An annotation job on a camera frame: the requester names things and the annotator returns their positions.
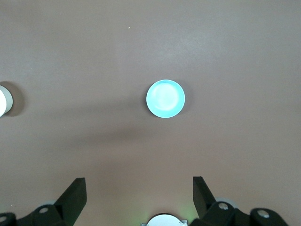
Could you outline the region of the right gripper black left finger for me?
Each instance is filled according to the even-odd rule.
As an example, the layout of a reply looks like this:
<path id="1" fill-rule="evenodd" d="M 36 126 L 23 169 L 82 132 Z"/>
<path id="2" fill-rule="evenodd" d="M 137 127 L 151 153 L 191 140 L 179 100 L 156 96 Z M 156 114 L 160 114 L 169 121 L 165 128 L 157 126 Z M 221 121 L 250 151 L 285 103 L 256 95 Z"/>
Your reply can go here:
<path id="1" fill-rule="evenodd" d="M 85 178 L 76 178 L 53 204 L 39 206 L 17 219 L 13 212 L 0 214 L 2 226 L 72 226 L 87 203 Z"/>

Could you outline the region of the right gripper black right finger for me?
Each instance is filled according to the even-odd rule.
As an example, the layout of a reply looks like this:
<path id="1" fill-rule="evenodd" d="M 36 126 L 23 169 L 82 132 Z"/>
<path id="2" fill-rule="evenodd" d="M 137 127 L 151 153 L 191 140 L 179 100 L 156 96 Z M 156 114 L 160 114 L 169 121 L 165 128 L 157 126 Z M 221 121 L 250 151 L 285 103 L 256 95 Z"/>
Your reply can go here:
<path id="1" fill-rule="evenodd" d="M 203 177 L 193 178 L 193 202 L 198 214 L 193 226 L 288 226 L 273 210 L 255 208 L 245 214 L 228 202 L 217 201 Z"/>

